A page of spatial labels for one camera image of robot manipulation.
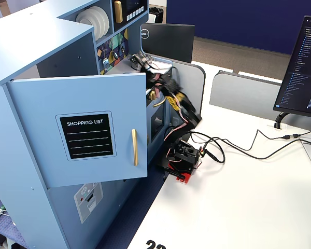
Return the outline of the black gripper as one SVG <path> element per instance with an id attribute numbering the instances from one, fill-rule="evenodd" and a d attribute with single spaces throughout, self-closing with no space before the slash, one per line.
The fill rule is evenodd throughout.
<path id="1" fill-rule="evenodd" d="M 145 56 L 139 52 L 133 55 L 134 61 L 139 64 L 143 64 L 144 73 L 146 74 L 146 83 L 159 83 L 161 73 L 153 73 L 151 71 L 152 57 Z"/>

